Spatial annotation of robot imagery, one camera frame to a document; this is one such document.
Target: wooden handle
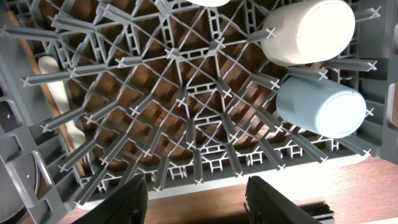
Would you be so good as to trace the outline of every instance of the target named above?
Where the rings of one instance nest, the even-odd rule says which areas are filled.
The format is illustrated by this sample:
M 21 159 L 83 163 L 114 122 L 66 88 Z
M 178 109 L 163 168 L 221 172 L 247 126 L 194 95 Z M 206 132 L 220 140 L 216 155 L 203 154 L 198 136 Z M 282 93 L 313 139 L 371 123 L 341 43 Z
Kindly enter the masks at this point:
M 18 26 L 18 27 L 20 26 L 18 18 L 13 11 L 7 11 L 7 15 L 8 15 L 8 18 L 10 19 L 12 25 Z M 39 65 L 36 62 L 35 55 L 33 54 L 33 51 L 31 49 L 29 43 L 27 42 L 27 40 L 19 40 L 19 41 L 21 42 L 22 48 L 25 51 L 26 57 L 30 63 L 30 66 L 33 69 L 33 72 L 35 73 L 35 75 L 41 75 L 42 72 L 40 71 Z M 43 84 L 40 87 L 42 87 L 44 97 L 50 106 L 52 114 L 54 116 L 60 116 L 60 112 L 57 108 L 57 105 L 55 104 L 54 99 L 52 98 L 52 95 L 51 95 L 51 92 L 50 92 L 48 86 L 46 84 Z M 61 130 L 61 134 L 62 134 L 63 138 L 65 139 L 65 141 L 67 143 L 67 146 L 68 146 L 70 152 L 74 152 L 75 148 L 73 147 L 72 141 L 70 140 L 70 137 L 69 137 L 69 134 L 67 131 L 67 127 L 65 125 L 61 125 L 60 130 Z M 80 163 L 80 161 L 77 162 L 77 166 L 78 166 L 81 174 L 84 176 L 85 170 L 83 169 L 83 166 Z

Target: white plastic utensil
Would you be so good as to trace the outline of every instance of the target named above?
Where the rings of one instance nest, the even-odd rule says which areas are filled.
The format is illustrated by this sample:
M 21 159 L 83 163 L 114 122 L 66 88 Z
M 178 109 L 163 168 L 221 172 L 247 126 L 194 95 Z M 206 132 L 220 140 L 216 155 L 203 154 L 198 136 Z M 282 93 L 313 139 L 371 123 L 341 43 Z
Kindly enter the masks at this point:
M 41 57 L 37 63 L 39 64 L 42 74 L 60 72 L 57 61 L 50 56 Z M 70 111 L 68 96 L 63 82 L 52 82 L 48 83 L 47 86 L 60 114 Z M 67 122 L 65 126 L 72 141 L 73 147 L 78 149 L 84 142 L 86 142 L 85 134 L 76 127 L 74 121 Z

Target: gray plastic dish rack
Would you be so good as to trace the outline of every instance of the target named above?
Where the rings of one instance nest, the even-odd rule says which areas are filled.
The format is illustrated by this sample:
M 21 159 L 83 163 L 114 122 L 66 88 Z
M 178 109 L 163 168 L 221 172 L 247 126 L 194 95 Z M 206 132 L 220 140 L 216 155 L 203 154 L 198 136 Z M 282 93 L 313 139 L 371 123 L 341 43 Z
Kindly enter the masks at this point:
M 323 68 L 289 67 L 281 80 L 262 73 L 263 68 L 271 63 L 267 59 L 256 68 L 255 72 L 252 72 L 252 68 L 249 69 L 242 65 L 239 59 L 245 57 L 243 53 L 246 47 L 261 48 L 259 44 L 261 39 L 277 36 L 278 27 L 260 30 L 264 19 L 257 21 L 259 17 L 256 17 L 256 14 L 261 14 L 265 18 L 276 8 L 285 4 L 292 4 L 291 0 L 274 1 L 269 6 L 260 6 L 258 2 L 251 0 L 235 1 L 238 8 L 232 17 L 219 13 L 215 7 L 201 7 L 186 1 L 145 1 L 155 5 L 157 12 L 137 16 L 143 0 L 136 1 L 136 6 L 131 13 L 118 9 L 110 4 L 111 1 L 99 0 L 94 21 L 84 22 L 70 15 L 75 1 L 66 0 L 59 3 L 48 0 L 47 2 L 58 12 L 54 17 L 49 18 L 52 20 L 51 25 L 55 28 L 54 30 L 44 29 L 44 18 L 39 11 L 40 1 L 2 1 L 0 5 L 2 10 L 0 21 L 0 24 L 2 24 L 0 30 L 2 37 L 0 38 L 1 103 L 7 104 L 10 114 L 9 119 L 16 119 L 20 124 L 18 128 L 13 130 L 1 129 L 0 145 L 2 149 L 0 157 L 8 173 L 14 179 L 21 198 L 36 223 L 56 223 L 76 205 L 83 208 L 95 206 L 138 173 L 143 173 L 148 177 L 149 198 L 161 198 L 245 184 L 250 175 L 258 175 L 266 179 L 267 176 L 275 175 L 277 171 L 283 169 L 320 166 L 319 163 L 323 166 L 327 164 L 331 166 L 354 164 L 363 161 L 369 155 L 369 152 L 384 159 L 398 162 L 396 152 L 398 133 L 394 128 L 391 128 L 386 115 L 388 114 L 387 109 L 391 109 L 391 105 L 387 103 L 389 99 L 388 86 L 394 82 L 394 77 L 390 76 L 387 69 L 393 69 L 394 66 L 397 66 L 396 63 L 388 65 L 389 58 L 396 57 L 391 51 L 393 30 L 397 22 L 395 1 L 349 0 L 348 3 L 355 12 L 357 26 L 353 40 L 347 49 L 338 58 L 324 62 Z M 22 27 L 10 25 L 5 13 L 6 9 L 11 9 L 17 13 Z M 202 37 L 194 29 L 198 19 L 193 21 L 192 26 L 189 26 L 175 16 L 178 13 L 191 10 L 199 10 L 201 16 L 208 18 L 211 40 Z M 239 10 L 243 10 L 246 15 L 244 29 L 234 21 L 234 17 Z M 137 21 L 153 18 L 158 18 L 159 25 L 152 34 L 136 24 Z M 173 40 L 170 18 L 188 29 L 188 34 L 179 46 Z M 36 29 L 24 27 L 24 24 L 32 21 Z M 223 29 L 220 26 L 221 21 L 227 23 Z M 107 39 L 101 33 L 107 27 L 120 25 L 123 29 L 114 40 Z M 224 32 L 228 26 L 234 28 L 244 38 L 228 42 L 224 38 Z M 148 37 L 143 49 L 139 47 L 138 30 Z M 183 51 L 183 44 L 190 33 L 197 35 L 208 46 Z M 67 38 L 74 34 L 85 34 L 84 40 L 76 48 L 71 46 Z M 157 34 L 162 36 L 163 41 L 156 38 Z M 120 41 L 124 37 L 127 37 L 128 50 L 119 47 Z M 51 55 L 57 58 L 63 71 L 33 76 L 32 69 L 24 57 L 24 51 L 18 39 L 41 41 L 44 51 L 35 52 L 35 56 L 40 58 L 43 55 Z M 165 49 L 164 55 L 146 57 L 149 46 L 153 43 L 163 46 Z M 236 44 L 243 44 L 244 46 L 236 58 L 222 51 L 223 48 Z M 87 45 L 90 45 L 93 49 L 94 60 L 88 58 L 84 53 Z M 128 57 L 114 58 L 116 51 L 122 51 Z M 219 55 L 223 55 L 233 63 L 231 68 L 222 75 L 217 62 Z M 192 60 L 208 57 L 215 59 L 216 78 L 207 74 L 201 68 L 201 65 L 197 67 L 191 63 Z M 91 65 L 79 66 L 78 62 L 82 58 L 89 60 Z M 148 64 L 148 62 L 160 59 L 169 60 L 163 72 L 154 70 Z M 377 64 L 379 70 L 375 70 L 377 60 L 379 61 Z M 194 85 L 191 81 L 183 84 L 183 82 L 178 83 L 164 76 L 171 64 L 176 63 L 178 65 L 182 62 L 190 64 L 196 70 L 195 74 L 200 72 L 207 76 L 210 81 L 199 85 Z M 135 68 L 139 65 L 147 67 L 158 76 L 158 81 L 151 92 L 129 82 L 135 74 Z M 237 66 L 250 74 L 249 81 L 238 92 L 232 91 L 224 80 L 233 66 Z M 128 67 L 132 68 L 132 72 L 126 79 L 121 78 L 114 72 L 119 68 Z M 117 95 L 116 99 L 95 90 L 104 73 L 114 76 L 121 83 L 120 94 Z M 283 80 L 289 75 L 319 80 L 327 78 L 327 74 L 330 79 L 359 90 L 367 100 L 368 116 L 354 135 L 343 139 L 329 139 L 323 136 L 305 138 L 302 135 L 302 129 L 295 126 L 286 128 L 285 122 L 277 113 L 271 114 L 266 110 L 269 102 L 276 96 L 279 87 L 283 85 Z M 90 85 L 78 79 L 88 75 L 96 76 L 95 81 Z M 181 80 L 179 69 L 177 69 L 175 75 Z M 82 105 L 72 104 L 70 112 L 53 118 L 39 85 L 59 80 L 64 81 L 65 84 L 69 80 L 74 80 L 79 83 L 82 89 L 86 90 L 86 95 Z M 152 95 L 160 81 L 178 88 L 177 99 L 172 106 L 166 105 Z M 271 90 L 260 106 L 254 106 L 244 98 L 252 83 L 257 83 Z M 71 99 L 68 85 L 65 85 L 65 87 L 68 97 Z M 129 88 L 138 91 L 141 97 L 130 107 L 125 108 L 118 104 L 118 100 L 123 90 Z M 221 96 L 222 112 L 211 108 L 204 102 L 201 104 L 203 108 L 208 110 L 208 113 L 201 114 L 199 112 L 195 116 L 190 116 L 188 98 L 196 99 L 197 94 L 210 93 L 214 95 L 216 92 Z M 93 96 L 104 99 L 106 103 L 93 111 L 86 111 L 85 105 Z M 228 98 L 232 98 L 232 103 L 230 106 L 225 106 L 224 101 Z M 164 131 L 162 129 L 163 123 L 155 126 L 140 116 L 140 113 L 150 103 L 158 104 L 167 112 L 167 116 L 175 116 L 186 123 L 186 128 L 180 138 L 175 138 L 173 133 Z M 243 103 L 256 110 L 245 124 L 235 123 L 229 116 L 231 110 L 238 103 Z M 173 110 L 175 107 L 186 108 L 187 112 L 185 114 L 176 113 Z M 127 131 L 121 131 L 119 127 L 107 122 L 109 114 L 116 108 L 123 110 L 126 116 L 131 119 Z M 69 150 L 65 150 L 67 147 L 62 136 L 57 134 L 59 133 L 58 128 L 72 119 L 81 127 L 81 116 L 84 116 L 90 123 L 97 124 L 99 130 L 113 131 L 118 134 L 118 137 L 111 144 L 106 144 L 97 140 L 97 135 L 90 136 L 87 134 L 87 142 L 74 153 L 70 153 Z M 269 128 L 262 136 L 252 134 L 249 130 L 255 119 L 261 120 L 263 126 Z M 151 127 L 147 141 L 143 142 L 142 139 L 127 135 L 134 123 L 142 123 Z M 217 127 L 212 133 L 202 128 L 209 124 L 214 124 Z M 227 133 L 226 139 L 215 137 L 216 130 L 220 127 L 224 128 Z M 206 136 L 204 142 L 197 143 L 195 137 L 197 132 Z M 269 139 L 272 139 L 277 133 L 284 133 L 287 135 L 286 139 L 283 142 L 271 144 Z M 167 155 L 159 154 L 156 151 L 157 142 L 161 136 L 167 137 L 175 146 Z M 243 136 L 250 136 L 258 143 L 255 147 L 235 150 L 234 144 Z M 135 159 L 120 152 L 128 141 L 133 142 L 142 152 Z M 319 149 L 314 145 L 320 142 L 325 143 L 324 149 Z M 103 154 L 99 158 L 100 163 L 97 163 L 94 157 L 92 150 L 94 147 L 100 147 L 103 150 Z M 183 161 L 171 160 L 169 155 L 177 147 L 189 150 L 192 153 L 192 158 Z M 39 197 L 36 196 L 33 186 L 27 181 L 25 171 L 19 162 L 22 157 L 30 153 L 33 154 L 47 184 L 45 192 Z M 145 166 L 139 162 L 139 159 L 144 156 L 158 157 L 160 162 L 154 166 Z M 111 172 L 107 169 L 109 163 L 114 159 L 127 162 L 126 170 Z M 78 161 L 86 161 L 91 173 L 82 176 L 77 169 L 76 163 Z M 111 185 L 110 182 L 115 179 L 119 180 L 118 184 Z

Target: gray plastic frame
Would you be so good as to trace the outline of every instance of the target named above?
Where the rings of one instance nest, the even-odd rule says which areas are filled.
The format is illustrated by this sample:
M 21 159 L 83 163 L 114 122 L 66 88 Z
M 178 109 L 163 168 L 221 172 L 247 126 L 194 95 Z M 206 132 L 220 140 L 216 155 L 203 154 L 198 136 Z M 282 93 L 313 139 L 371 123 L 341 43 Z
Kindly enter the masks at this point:
M 277 36 L 277 27 L 269 27 L 268 29 L 261 30 L 264 21 L 261 21 L 257 26 L 255 13 L 259 12 L 267 16 L 277 7 L 283 6 L 284 4 L 290 4 L 292 1 L 275 1 L 275 4 L 270 9 L 259 6 L 252 0 L 241 1 L 234 16 L 237 14 L 239 9 L 244 9 L 246 14 L 246 30 L 240 29 L 239 26 L 233 22 L 233 19 L 218 13 L 217 8 L 200 7 L 179 0 L 151 1 L 158 8 L 159 12 L 144 16 L 135 16 L 140 4 L 142 3 L 142 0 L 136 1 L 136 7 L 131 14 L 128 14 L 110 5 L 110 1 L 99 1 L 96 10 L 96 17 L 92 23 L 79 21 L 69 15 L 74 1 L 66 0 L 60 7 L 56 6 L 50 0 L 48 0 L 48 2 L 59 10 L 59 13 L 54 18 L 51 18 L 52 26 L 55 28 L 55 31 L 43 30 L 41 28 L 43 27 L 43 21 L 38 8 L 39 1 L 30 2 L 27 0 L 6 1 L 5 3 L 7 8 L 16 8 L 18 10 L 18 16 L 22 21 L 22 26 L 24 25 L 23 22 L 26 17 L 29 17 L 29 19 L 34 21 L 34 24 L 36 27 L 38 27 L 38 29 L 13 27 L 8 25 L 8 22 L 6 22 L 6 20 L 3 18 L 4 22 L 2 24 L 5 25 L 0 30 L 0 36 L 2 37 L 41 41 L 43 43 L 45 52 L 37 54 L 36 57 L 39 58 L 43 55 L 51 55 L 55 58 L 58 58 L 59 64 L 63 69 L 63 72 L 60 73 L 28 76 L 28 74 L 31 74 L 32 72 L 29 71 L 29 68 L 27 68 L 25 65 L 25 71 L 15 75 L 15 72 L 10 70 L 9 67 L 9 65 L 12 65 L 12 68 L 14 68 L 15 63 L 7 61 L 7 58 L 3 58 L 0 61 L 2 65 L 2 80 L 0 80 L 2 85 L 1 87 L 3 91 L 9 90 L 6 91 L 7 96 L 2 97 L 2 100 L 12 102 L 12 104 L 15 105 L 15 107 L 13 107 L 13 112 L 18 115 L 19 121 L 21 122 L 21 127 L 1 135 L 0 140 L 7 144 L 12 142 L 12 137 L 15 136 L 17 139 L 17 142 L 15 142 L 17 143 L 17 147 L 14 145 L 9 147 L 9 149 L 6 150 L 6 153 L 2 152 L 0 156 L 5 165 L 8 167 L 7 170 L 9 170 L 9 173 L 13 178 L 16 178 L 17 186 L 21 189 L 21 197 L 24 200 L 24 203 L 26 204 L 30 214 L 32 215 L 32 218 L 37 223 L 53 223 L 54 220 L 59 220 L 62 216 L 64 216 L 64 214 L 67 213 L 68 210 L 74 207 L 73 202 L 76 202 L 79 205 L 89 202 L 86 203 L 85 208 L 89 208 L 90 205 L 95 205 L 96 203 L 105 199 L 122 184 L 126 183 L 136 173 L 144 173 L 152 176 L 152 181 L 148 183 L 150 190 L 149 198 L 159 198 L 168 197 L 171 195 L 186 194 L 199 190 L 224 187 L 227 185 L 245 184 L 249 175 L 256 174 L 260 175 L 262 178 L 266 178 L 268 175 L 274 175 L 274 172 L 277 170 L 283 170 L 286 168 L 290 169 L 289 167 L 293 168 L 299 166 L 311 167 L 318 162 L 324 164 L 326 160 L 326 164 L 331 164 L 333 166 L 357 163 L 366 158 L 369 155 L 369 151 L 374 148 L 373 145 L 363 141 L 361 138 L 356 138 L 355 136 L 350 136 L 344 139 L 328 139 L 323 136 L 317 136 L 307 139 L 300 134 L 300 128 L 293 127 L 291 129 L 285 129 L 283 127 L 284 121 L 282 118 L 277 118 L 265 110 L 267 103 L 276 96 L 277 90 L 279 89 L 283 80 L 278 80 L 260 72 L 262 68 L 269 63 L 268 60 L 263 61 L 261 66 L 257 69 L 258 72 L 252 73 L 239 63 L 239 59 L 243 56 L 243 52 L 249 44 L 253 44 L 261 48 L 259 44 L 260 40 L 274 38 Z M 355 16 L 358 22 L 380 16 L 378 9 L 369 8 L 366 10 L 361 10 L 361 5 L 359 2 L 348 2 L 354 11 L 356 11 Z M 193 29 L 196 22 L 198 22 L 198 19 L 190 27 L 182 21 L 179 21 L 174 16 L 175 13 L 198 8 L 201 9 L 201 14 L 206 15 L 209 18 L 212 41 L 206 40 Z M 103 17 L 111 19 L 112 22 L 98 25 L 99 21 Z M 148 34 L 144 29 L 134 23 L 134 21 L 152 19 L 154 17 L 159 18 L 159 26 L 155 29 L 153 34 Z M 180 44 L 179 47 L 174 46 L 174 40 L 172 35 L 170 35 L 170 32 L 172 31 L 169 21 L 170 17 L 173 17 L 174 20 L 189 30 L 189 33 L 184 38 L 183 43 L 186 41 L 190 33 L 194 33 L 205 43 L 207 43 L 208 47 L 182 52 L 181 48 L 183 43 Z M 223 32 L 226 30 L 226 28 L 224 30 L 220 29 L 218 25 L 219 22 L 217 21 L 219 18 L 227 21 L 228 26 L 234 27 L 243 36 L 245 36 L 246 39 L 235 42 L 224 42 Z M 123 30 L 114 41 L 108 40 L 104 35 L 101 34 L 101 29 L 119 24 L 123 25 Z M 138 47 L 133 47 L 139 45 L 139 39 L 137 38 L 137 33 L 135 31 L 136 29 L 145 33 L 149 37 L 149 40 L 142 52 Z M 164 42 L 154 38 L 158 32 L 162 33 L 163 39 L 165 40 Z M 86 34 L 86 37 L 84 38 L 84 41 L 74 49 L 68 43 L 67 37 L 69 35 L 78 33 L 84 33 Z M 129 51 L 125 51 L 118 47 L 118 44 L 124 36 L 128 37 L 127 41 L 130 46 Z M 353 41 L 350 43 L 350 46 L 356 45 L 358 47 L 358 39 L 358 32 L 356 32 Z M 21 47 L 18 46 L 18 41 L 11 39 L 0 39 L 0 41 L 1 43 L 11 43 L 9 46 L 13 47 L 13 50 L 15 51 L 13 54 L 16 54 L 17 56 L 21 56 L 23 54 L 20 50 L 15 50 L 21 49 Z M 105 49 L 105 42 L 111 45 L 109 50 Z M 147 50 L 153 42 L 157 42 L 165 48 L 165 55 L 154 58 L 145 58 Z M 244 47 L 237 58 L 232 58 L 221 50 L 226 46 L 241 43 L 244 43 Z M 88 44 L 91 45 L 95 53 L 95 60 L 89 59 L 83 53 Z M 11 47 L 3 48 L 2 46 L 2 54 L 5 52 L 10 52 L 11 49 L 8 48 Z M 117 58 L 115 60 L 117 64 L 110 65 L 111 59 L 113 58 L 113 54 L 116 50 L 120 50 L 128 54 L 129 57 Z M 231 69 L 228 70 L 224 76 L 221 76 L 220 73 L 218 73 L 218 78 L 213 78 L 211 75 L 206 74 L 206 72 L 201 69 L 201 65 L 197 67 L 190 62 L 196 58 L 216 58 L 216 52 L 222 54 L 233 62 L 231 69 L 236 65 L 250 74 L 251 79 L 245 84 L 245 87 L 241 92 L 234 93 L 223 80 Z M 287 78 L 289 75 L 296 75 L 320 80 L 322 78 L 326 78 L 326 73 L 328 72 L 326 68 L 331 68 L 331 79 L 336 82 L 340 82 L 342 80 L 352 79 L 352 77 L 342 77 L 340 69 L 353 71 L 370 71 L 375 69 L 375 60 L 358 60 L 357 52 L 345 53 L 347 52 L 344 51 L 338 58 L 325 62 L 323 64 L 324 68 L 289 67 L 285 78 Z M 93 65 L 77 66 L 77 63 L 81 58 L 90 60 Z M 146 64 L 146 62 L 162 58 L 169 59 L 169 64 L 162 73 L 156 72 L 153 68 Z M 202 72 L 202 74 L 206 75 L 211 82 L 202 85 L 190 85 L 190 81 L 193 79 L 192 78 L 188 84 L 184 86 L 182 85 L 181 74 L 178 69 L 177 75 L 179 77 L 180 83 L 175 83 L 164 76 L 164 73 L 172 63 L 178 64 L 180 62 L 189 63 L 197 70 L 197 72 Z M 157 84 L 150 93 L 147 93 L 141 87 L 134 86 L 129 83 L 129 80 L 136 71 L 137 65 L 144 65 L 149 70 L 154 72 L 159 77 L 157 84 L 161 80 L 164 80 L 179 89 L 177 100 L 171 107 L 166 106 L 152 96 Z M 123 80 L 121 77 L 115 74 L 113 70 L 125 67 L 134 68 L 131 74 L 125 80 Z M 122 83 L 122 87 L 116 100 L 112 100 L 108 98 L 108 96 L 103 95 L 95 90 L 95 87 L 104 72 L 108 72 L 109 74 L 113 75 Z M 96 81 L 88 86 L 77 79 L 77 77 L 82 77 L 85 75 L 96 75 Z M 29 89 L 40 91 L 40 88 L 38 87 L 40 84 L 60 80 L 63 80 L 65 83 L 67 83 L 68 80 L 74 80 L 78 82 L 84 90 L 87 91 L 85 101 L 82 106 L 72 106 L 72 110 L 70 112 L 67 112 L 56 118 L 51 118 L 52 116 L 50 115 L 46 106 L 40 107 L 40 105 L 33 104 L 40 102 L 40 100 L 35 99 L 35 101 L 28 102 L 26 99 L 29 98 L 26 95 L 22 95 L 26 91 L 29 91 Z M 252 82 L 260 84 L 271 90 L 271 93 L 260 107 L 255 107 L 254 105 L 245 101 L 243 98 Z M 126 88 L 134 89 L 142 94 L 142 97 L 140 97 L 129 108 L 124 108 L 118 104 L 118 100 L 121 97 L 123 90 Z M 213 114 L 202 115 L 201 113 L 197 113 L 195 117 L 191 118 L 189 117 L 188 112 L 186 114 L 177 114 L 173 111 L 173 108 L 178 106 L 187 108 L 188 97 L 195 98 L 195 95 L 204 92 L 215 94 L 216 91 L 221 95 L 220 103 L 223 105 L 223 113 L 210 108 L 207 106 L 207 103 L 202 103 L 200 100 L 197 100 L 197 102 L 202 103 L 204 106 L 203 108 L 209 109 L 213 112 Z M 86 112 L 84 109 L 85 105 L 92 96 L 101 97 L 105 99 L 107 103 L 94 111 Z M 234 98 L 233 103 L 229 108 L 226 108 L 224 103 L 224 99 L 227 97 Z M 167 111 L 167 116 L 176 116 L 187 123 L 186 131 L 180 139 L 174 139 L 170 133 L 161 131 L 160 128 L 162 123 L 159 126 L 154 126 L 151 124 L 151 122 L 148 122 L 139 116 L 139 113 L 143 111 L 151 102 L 157 103 L 161 108 Z M 232 122 L 228 116 L 228 113 L 230 113 L 239 102 L 243 102 L 246 105 L 256 109 L 256 113 L 244 126 Z M 132 128 L 132 125 L 135 122 L 150 126 L 152 128 L 149 133 L 150 140 L 147 142 L 141 142 L 140 139 L 134 139 L 128 136 L 126 134 L 128 131 L 123 132 L 117 127 L 108 124 L 106 122 L 107 118 L 109 117 L 109 114 L 116 108 L 125 111 L 126 114 L 132 119 L 129 129 Z M 368 109 L 368 115 L 373 115 L 372 112 L 374 110 L 372 108 Z M 38 113 L 40 113 L 41 118 L 35 119 L 32 117 L 32 115 L 39 115 Z M 115 133 L 118 133 L 119 136 L 110 145 L 96 140 L 97 136 L 87 136 L 87 142 L 72 154 L 68 154 L 68 150 L 51 150 L 53 148 L 58 149 L 59 146 L 62 146 L 64 149 L 67 148 L 65 147 L 62 137 L 58 136 L 53 131 L 57 130 L 59 126 L 65 124 L 71 119 L 74 119 L 78 123 L 81 115 L 84 115 L 89 122 L 96 123 L 99 129 L 114 131 Z M 269 131 L 266 132 L 261 138 L 258 138 L 248 131 L 251 121 L 253 121 L 255 117 L 258 117 L 265 125 L 269 127 Z M 216 124 L 218 128 L 223 126 L 227 132 L 228 138 L 215 138 L 215 132 L 208 133 L 201 128 L 201 126 L 206 124 Z M 40 129 L 40 127 L 42 128 L 44 134 L 40 134 L 37 131 Z M 196 144 L 195 132 L 197 131 L 202 132 L 208 138 L 203 144 Z M 286 132 L 289 135 L 288 138 L 284 142 L 270 144 L 267 138 L 281 131 Z M 173 150 L 171 150 L 168 156 L 161 156 L 160 154 L 156 153 L 155 147 L 160 135 L 168 137 L 170 142 L 175 144 L 175 148 L 180 146 L 184 149 L 192 151 L 193 158 L 186 161 L 172 161 L 168 156 L 173 152 Z M 244 135 L 248 135 L 254 139 L 257 139 L 259 143 L 254 148 L 236 151 L 234 149 L 234 143 Z M 37 139 L 39 138 L 38 136 L 41 137 L 40 139 L 43 139 L 42 136 L 45 136 L 44 139 L 48 141 L 44 141 L 42 144 L 37 144 Z M 127 141 L 133 142 L 142 151 L 142 154 L 136 160 L 119 153 L 120 149 Z M 320 150 L 314 145 L 315 143 L 322 141 L 326 142 L 325 150 Z M 45 146 L 47 146 L 46 150 L 41 149 L 41 147 Z M 98 146 L 104 150 L 103 155 L 100 157 L 102 162 L 101 165 L 97 164 L 94 160 L 92 149 L 95 146 Z M 339 150 L 342 148 L 348 148 L 350 151 Z M 283 157 L 281 153 L 282 150 L 287 151 L 288 157 Z M 24 182 L 23 170 L 20 170 L 17 162 L 15 162 L 21 156 L 31 152 L 34 153 L 36 161 L 40 165 L 42 174 L 46 179 L 47 185 L 49 186 L 49 191 L 41 198 L 37 198 L 37 196 L 29 190 L 30 186 Z M 214 155 L 214 152 L 223 153 L 222 155 L 218 156 Z M 267 156 L 267 160 L 262 158 L 262 153 Z M 144 166 L 140 164 L 138 160 L 141 158 L 141 156 L 145 155 L 159 157 L 160 164 L 158 166 Z M 238 160 L 239 157 L 244 157 L 246 164 L 241 164 Z M 79 173 L 75 164 L 81 159 L 88 159 L 90 161 L 90 169 L 93 174 L 92 176 L 82 177 Z M 129 164 L 127 169 L 124 172 L 117 173 L 107 170 L 107 166 L 113 159 L 126 161 Z M 226 159 L 229 160 L 231 164 L 230 166 L 222 165 L 221 162 Z M 202 170 L 201 166 L 204 163 L 209 163 L 210 170 Z M 188 173 L 187 167 L 193 167 L 194 172 Z M 120 179 L 117 187 L 109 186 L 109 181 L 113 179 Z

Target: black object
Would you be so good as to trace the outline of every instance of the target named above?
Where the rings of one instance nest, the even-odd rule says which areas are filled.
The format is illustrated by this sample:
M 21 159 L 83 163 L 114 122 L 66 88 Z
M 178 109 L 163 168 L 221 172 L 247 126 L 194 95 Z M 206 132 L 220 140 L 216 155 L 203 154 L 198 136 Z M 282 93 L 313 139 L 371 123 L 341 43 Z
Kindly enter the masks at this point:
M 250 211 L 244 206 L 251 224 L 334 223 L 333 212 L 317 216 L 317 220 L 258 176 L 249 178 L 246 200 Z
M 143 224 L 147 203 L 144 175 L 136 175 L 74 224 Z

